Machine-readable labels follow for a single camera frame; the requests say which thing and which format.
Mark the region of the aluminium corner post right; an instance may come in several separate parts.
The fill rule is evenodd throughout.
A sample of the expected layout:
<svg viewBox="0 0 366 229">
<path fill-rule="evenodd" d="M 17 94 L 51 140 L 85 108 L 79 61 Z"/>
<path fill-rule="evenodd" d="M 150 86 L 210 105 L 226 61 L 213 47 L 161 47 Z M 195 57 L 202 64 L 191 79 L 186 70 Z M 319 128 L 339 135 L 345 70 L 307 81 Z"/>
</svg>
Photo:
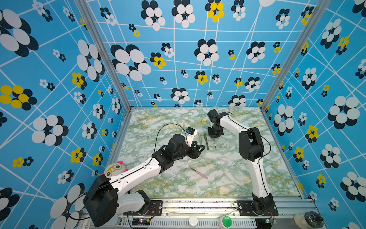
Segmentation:
<svg viewBox="0 0 366 229">
<path fill-rule="evenodd" d="M 318 25 L 320 19 L 322 18 L 324 12 L 326 11 L 330 3 L 331 0 L 321 0 L 315 6 L 313 16 L 300 33 L 296 43 L 294 44 L 291 52 L 289 53 L 289 56 L 286 58 L 286 61 L 284 62 L 284 66 L 282 67 L 280 74 L 274 80 L 273 84 L 271 85 L 267 93 L 267 96 L 264 99 L 264 102 L 260 108 L 262 113 L 265 113 L 265 109 L 269 106 L 270 102 L 273 100 L 279 85 L 285 79 L 286 75 L 288 74 L 288 71 L 291 69 L 298 55 L 301 53 L 303 45 L 308 41 L 308 38 Z"/>
</svg>

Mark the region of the pink pen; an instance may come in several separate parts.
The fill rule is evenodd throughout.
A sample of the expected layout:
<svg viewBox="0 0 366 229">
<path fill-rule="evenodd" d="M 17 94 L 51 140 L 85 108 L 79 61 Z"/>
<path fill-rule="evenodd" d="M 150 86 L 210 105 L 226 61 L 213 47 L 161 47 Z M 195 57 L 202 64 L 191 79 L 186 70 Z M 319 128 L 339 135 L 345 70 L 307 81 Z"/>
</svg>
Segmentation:
<svg viewBox="0 0 366 229">
<path fill-rule="evenodd" d="M 193 168 L 190 168 L 190 169 L 193 170 L 199 176 L 203 177 L 204 179 L 208 179 L 208 177 L 206 175 L 204 175 L 203 173 L 199 172 L 198 170 L 193 169 Z"/>
</svg>

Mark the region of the aluminium corner post left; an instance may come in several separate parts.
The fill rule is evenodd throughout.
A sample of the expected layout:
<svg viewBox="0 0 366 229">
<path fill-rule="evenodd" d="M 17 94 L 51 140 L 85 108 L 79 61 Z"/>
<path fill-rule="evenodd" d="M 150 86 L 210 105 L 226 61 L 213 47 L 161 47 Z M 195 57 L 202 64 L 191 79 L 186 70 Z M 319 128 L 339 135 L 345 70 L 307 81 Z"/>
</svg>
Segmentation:
<svg viewBox="0 0 366 229">
<path fill-rule="evenodd" d="M 127 95 L 124 92 L 122 83 L 117 75 L 117 72 L 112 64 L 112 61 L 108 55 L 107 49 L 97 29 L 97 25 L 92 19 L 92 14 L 91 11 L 88 9 L 87 2 L 82 0 L 75 0 L 75 3 L 78 7 L 78 10 L 81 13 L 81 16 L 85 20 L 87 26 L 89 26 L 88 27 L 89 33 L 97 47 L 97 50 L 104 62 L 106 69 L 108 70 L 108 73 L 110 74 L 112 83 L 114 84 L 119 96 L 121 97 L 121 100 L 127 110 L 127 113 L 129 113 L 131 111 L 131 105 L 129 103 Z"/>
</svg>

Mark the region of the plush toy with glasses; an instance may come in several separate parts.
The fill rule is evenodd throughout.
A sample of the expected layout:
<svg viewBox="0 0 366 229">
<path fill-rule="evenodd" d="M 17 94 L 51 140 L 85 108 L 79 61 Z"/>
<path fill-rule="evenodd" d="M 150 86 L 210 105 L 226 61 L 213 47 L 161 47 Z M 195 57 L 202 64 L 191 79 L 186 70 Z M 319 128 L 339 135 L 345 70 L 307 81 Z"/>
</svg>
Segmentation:
<svg viewBox="0 0 366 229">
<path fill-rule="evenodd" d="M 109 164 L 104 171 L 104 175 L 106 177 L 112 177 L 116 175 L 120 175 L 124 172 L 128 171 L 125 167 L 123 161 L 117 161 L 116 163 Z"/>
</svg>

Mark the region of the aluminium corner post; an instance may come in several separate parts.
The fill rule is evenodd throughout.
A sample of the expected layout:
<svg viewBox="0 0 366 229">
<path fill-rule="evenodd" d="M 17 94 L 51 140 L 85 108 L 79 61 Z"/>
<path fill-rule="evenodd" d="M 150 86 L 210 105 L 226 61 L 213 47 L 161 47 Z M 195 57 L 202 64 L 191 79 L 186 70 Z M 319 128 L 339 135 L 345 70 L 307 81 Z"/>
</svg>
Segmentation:
<svg viewBox="0 0 366 229">
<path fill-rule="evenodd" d="M 85 20 L 87 26 L 89 26 L 88 27 L 89 33 L 97 47 L 97 50 L 104 62 L 106 69 L 108 70 L 108 73 L 110 74 L 112 83 L 114 84 L 119 96 L 121 97 L 121 100 L 127 110 L 127 113 L 129 113 L 131 111 L 131 105 L 129 103 L 127 95 L 124 92 L 122 83 L 117 75 L 117 72 L 112 64 L 112 61 L 108 55 L 107 49 L 97 29 L 97 25 L 92 19 L 92 14 L 91 11 L 88 9 L 87 2 L 82 0 L 75 0 L 75 3 L 78 7 L 78 10 L 81 13 L 81 16 Z"/>
<path fill-rule="evenodd" d="M 270 102 L 273 100 L 279 85 L 285 79 L 286 75 L 288 74 L 288 71 L 291 69 L 298 55 L 301 53 L 303 45 L 308 41 L 308 38 L 318 25 L 320 19 L 322 18 L 324 12 L 326 11 L 330 3 L 331 0 L 321 0 L 315 6 L 313 16 L 300 33 L 296 43 L 294 44 L 291 52 L 289 53 L 289 56 L 286 58 L 286 61 L 284 62 L 284 66 L 282 67 L 280 74 L 274 80 L 273 84 L 271 85 L 267 93 L 267 96 L 264 99 L 264 102 L 260 108 L 262 113 L 265 113 L 265 109 L 269 106 Z"/>
</svg>

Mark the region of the white round button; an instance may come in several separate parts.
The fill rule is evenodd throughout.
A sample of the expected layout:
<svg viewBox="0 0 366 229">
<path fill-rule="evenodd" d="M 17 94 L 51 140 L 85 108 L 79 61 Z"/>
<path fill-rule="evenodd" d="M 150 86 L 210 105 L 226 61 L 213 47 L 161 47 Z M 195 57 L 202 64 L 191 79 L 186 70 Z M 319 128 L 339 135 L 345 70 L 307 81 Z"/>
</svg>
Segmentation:
<svg viewBox="0 0 366 229">
<path fill-rule="evenodd" d="M 195 215 L 190 216 L 188 223 L 189 223 L 190 227 L 192 227 L 192 228 L 196 227 L 198 225 L 197 216 L 195 216 Z"/>
</svg>

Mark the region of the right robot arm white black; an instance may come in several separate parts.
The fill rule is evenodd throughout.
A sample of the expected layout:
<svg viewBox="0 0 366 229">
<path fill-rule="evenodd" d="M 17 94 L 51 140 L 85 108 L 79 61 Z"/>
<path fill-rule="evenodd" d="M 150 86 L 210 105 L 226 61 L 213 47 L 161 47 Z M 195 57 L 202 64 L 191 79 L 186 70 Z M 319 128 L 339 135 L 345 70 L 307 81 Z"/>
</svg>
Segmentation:
<svg viewBox="0 0 366 229">
<path fill-rule="evenodd" d="M 252 211 L 256 215 L 270 213 L 275 216 L 277 207 L 267 185 L 263 165 L 265 139 L 261 136 L 259 129 L 240 124 L 227 112 L 218 113 L 213 109 L 207 113 L 207 116 L 212 123 L 212 126 L 208 127 L 209 137 L 219 138 L 224 135 L 226 129 L 238 138 L 238 151 L 246 160 L 252 181 Z"/>
</svg>

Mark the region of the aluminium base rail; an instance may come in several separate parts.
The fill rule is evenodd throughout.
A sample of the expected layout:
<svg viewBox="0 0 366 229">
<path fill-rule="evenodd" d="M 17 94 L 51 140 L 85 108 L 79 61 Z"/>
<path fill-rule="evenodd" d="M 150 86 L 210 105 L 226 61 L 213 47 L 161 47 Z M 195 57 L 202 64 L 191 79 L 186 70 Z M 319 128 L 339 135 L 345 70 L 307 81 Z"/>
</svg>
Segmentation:
<svg viewBox="0 0 366 229">
<path fill-rule="evenodd" d="M 265 223 L 264 216 L 241 216 L 238 209 L 240 198 L 164 198 L 158 207 L 158 215 L 150 223 L 143 223 L 142 216 L 114 216 L 102 227 L 104 229 L 218 229 L 218 218 L 229 216 L 232 229 L 296 229 L 294 216 L 299 213 L 319 212 L 315 202 L 300 197 L 275 197 L 278 215 L 275 223 Z M 198 225 L 189 226 L 190 216 L 198 218 Z"/>
</svg>

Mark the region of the tape roll spool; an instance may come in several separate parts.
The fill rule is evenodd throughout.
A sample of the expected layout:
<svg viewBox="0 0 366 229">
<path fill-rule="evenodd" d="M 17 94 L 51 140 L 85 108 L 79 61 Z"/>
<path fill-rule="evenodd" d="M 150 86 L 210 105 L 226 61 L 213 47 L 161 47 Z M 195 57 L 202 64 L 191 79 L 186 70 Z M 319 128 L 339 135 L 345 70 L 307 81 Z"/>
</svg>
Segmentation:
<svg viewBox="0 0 366 229">
<path fill-rule="evenodd" d="M 300 229 L 322 229 L 324 227 L 324 218 L 314 211 L 296 214 L 294 222 Z"/>
</svg>

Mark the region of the dark green pen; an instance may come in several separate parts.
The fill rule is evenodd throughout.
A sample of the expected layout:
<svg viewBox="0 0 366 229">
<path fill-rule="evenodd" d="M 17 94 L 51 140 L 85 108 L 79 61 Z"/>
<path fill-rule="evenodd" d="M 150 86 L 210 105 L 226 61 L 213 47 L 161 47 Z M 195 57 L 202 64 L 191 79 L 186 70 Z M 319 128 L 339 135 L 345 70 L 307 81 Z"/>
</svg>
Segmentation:
<svg viewBox="0 0 366 229">
<path fill-rule="evenodd" d="M 210 150 L 206 133 L 204 133 L 204 140 L 205 140 L 205 145 L 206 145 L 207 150 Z"/>
</svg>

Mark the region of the green push button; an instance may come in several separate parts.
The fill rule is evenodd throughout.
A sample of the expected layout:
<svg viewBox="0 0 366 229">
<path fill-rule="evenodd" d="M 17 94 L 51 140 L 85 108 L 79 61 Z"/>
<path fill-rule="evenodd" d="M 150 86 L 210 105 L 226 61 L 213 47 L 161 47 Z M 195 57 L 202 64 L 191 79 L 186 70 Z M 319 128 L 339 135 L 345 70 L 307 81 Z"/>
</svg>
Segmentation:
<svg viewBox="0 0 366 229">
<path fill-rule="evenodd" d="M 218 218 L 218 227 L 220 229 L 229 229 L 232 227 L 232 224 L 233 224 L 232 219 L 227 215 Z"/>
</svg>

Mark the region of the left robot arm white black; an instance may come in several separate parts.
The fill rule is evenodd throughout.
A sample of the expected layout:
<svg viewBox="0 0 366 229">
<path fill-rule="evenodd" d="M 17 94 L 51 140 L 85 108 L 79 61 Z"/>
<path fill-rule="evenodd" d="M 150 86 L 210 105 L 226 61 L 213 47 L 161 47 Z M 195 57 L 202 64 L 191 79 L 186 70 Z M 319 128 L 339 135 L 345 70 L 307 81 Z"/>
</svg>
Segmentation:
<svg viewBox="0 0 366 229">
<path fill-rule="evenodd" d="M 134 194 L 128 194 L 128 191 L 168 170 L 177 160 L 186 156 L 198 158 L 204 149 L 205 146 L 199 145 L 193 137 L 186 139 L 181 134 L 175 134 L 167 145 L 133 169 L 111 177 L 105 174 L 97 177 L 83 200 L 94 227 L 103 226 L 120 213 L 145 213 L 151 204 L 148 195 L 142 190 Z"/>
</svg>

